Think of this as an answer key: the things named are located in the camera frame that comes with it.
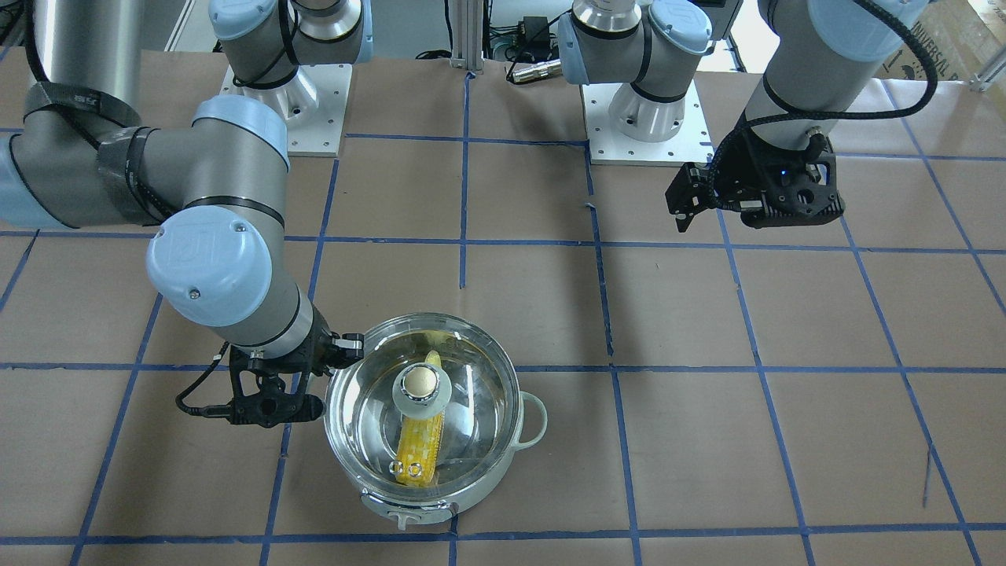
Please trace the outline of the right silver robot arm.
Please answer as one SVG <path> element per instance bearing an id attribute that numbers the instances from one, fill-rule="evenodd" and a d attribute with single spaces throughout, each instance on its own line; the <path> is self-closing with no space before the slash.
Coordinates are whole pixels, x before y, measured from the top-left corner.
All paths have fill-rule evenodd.
<path id="1" fill-rule="evenodd" d="M 25 1 L 34 82 L 23 129 L 2 136 L 2 219 L 19 228 L 154 226 L 150 281 L 184 318 L 224 339 L 233 398 L 180 410 L 270 428 L 314 421 L 311 376 L 349 368 L 360 334 L 330 331 L 283 260 L 288 125 L 272 101 L 310 62 L 365 61 L 362 1 L 213 1 L 211 25 L 239 95 L 202 101 L 183 129 L 147 127 L 136 110 L 141 4 Z"/>

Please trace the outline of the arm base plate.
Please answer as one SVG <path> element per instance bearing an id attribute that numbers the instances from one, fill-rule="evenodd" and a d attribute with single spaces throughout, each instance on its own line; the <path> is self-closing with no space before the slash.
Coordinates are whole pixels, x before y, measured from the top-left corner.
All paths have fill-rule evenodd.
<path id="1" fill-rule="evenodd" d="M 680 166 L 714 156 L 694 83 L 682 99 L 656 103 L 628 83 L 581 86 L 592 164 Z"/>
<path id="2" fill-rule="evenodd" d="M 286 85 L 257 90 L 234 85 L 227 68 L 220 93 L 252 97 L 284 117 L 291 156 L 337 158 L 353 72 L 351 64 L 302 65 Z"/>

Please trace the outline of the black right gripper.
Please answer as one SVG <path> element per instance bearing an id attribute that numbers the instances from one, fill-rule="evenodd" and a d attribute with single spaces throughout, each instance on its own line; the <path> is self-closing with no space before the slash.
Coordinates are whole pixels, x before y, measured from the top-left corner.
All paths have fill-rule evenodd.
<path id="1" fill-rule="evenodd" d="M 280 358 L 252 358 L 247 352 L 231 347 L 233 400 L 226 415 L 230 424 L 270 428 L 321 416 L 324 404 L 316 395 L 307 393 L 307 377 L 325 372 L 332 333 L 319 312 L 314 311 L 313 316 L 305 340 Z"/>

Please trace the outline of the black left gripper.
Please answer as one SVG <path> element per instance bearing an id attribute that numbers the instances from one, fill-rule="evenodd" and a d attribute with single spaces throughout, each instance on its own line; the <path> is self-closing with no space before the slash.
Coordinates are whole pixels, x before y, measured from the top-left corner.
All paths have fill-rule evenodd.
<path id="1" fill-rule="evenodd" d="M 740 218 L 754 229 L 818 226 L 844 215 L 830 140 L 814 132 L 796 150 L 780 149 L 741 134 L 719 164 L 719 197 L 740 205 Z"/>

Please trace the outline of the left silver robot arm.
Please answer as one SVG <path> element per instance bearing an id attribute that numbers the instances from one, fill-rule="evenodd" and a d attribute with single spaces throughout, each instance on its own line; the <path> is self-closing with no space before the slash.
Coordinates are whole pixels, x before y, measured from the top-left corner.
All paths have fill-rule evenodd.
<path id="1" fill-rule="evenodd" d="M 841 119 L 899 119 L 935 95 L 933 57 L 912 33 L 924 1 L 762 1 L 779 46 L 739 121 L 708 164 L 686 162 L 665 193 L 677 230 L 708 209 L 740 215 L 750 228 L 819 226 L 845 203 L 829 135 Z M 575 1 L 558 18 L 558 53 L 574 85 L 615 83 L 610 114 L 642 142 L 676 134 L 698 64 L 718 38 L 690 1 Z M 899 46 L 923 65 L 926 90 L 908 108 L 852 112 L 850 106 Z"/>

